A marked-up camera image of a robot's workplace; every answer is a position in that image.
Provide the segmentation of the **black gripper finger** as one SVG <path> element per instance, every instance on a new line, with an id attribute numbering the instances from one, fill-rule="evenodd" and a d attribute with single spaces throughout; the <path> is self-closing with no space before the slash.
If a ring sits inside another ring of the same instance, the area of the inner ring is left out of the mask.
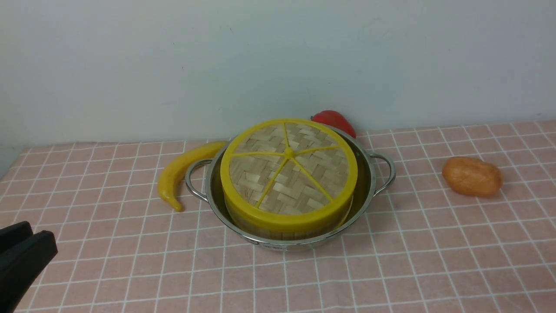
<path id="1" fill-rule="evenodd" d="M 0 230 L 0 253 L 4 253 L 24 240 L 33 236 L 33 230 L 28 221 L 22 221 Z"/>

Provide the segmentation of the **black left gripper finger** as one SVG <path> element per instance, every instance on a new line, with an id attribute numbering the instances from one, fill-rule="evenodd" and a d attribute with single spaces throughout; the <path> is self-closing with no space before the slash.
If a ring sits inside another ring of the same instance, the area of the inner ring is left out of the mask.
<path id="1" fill-rule="evenodd" d="M 1 255 L 0 311 L 14 313 L 24 295 L 58 253 L 54 234 L 42 230 Z"/>

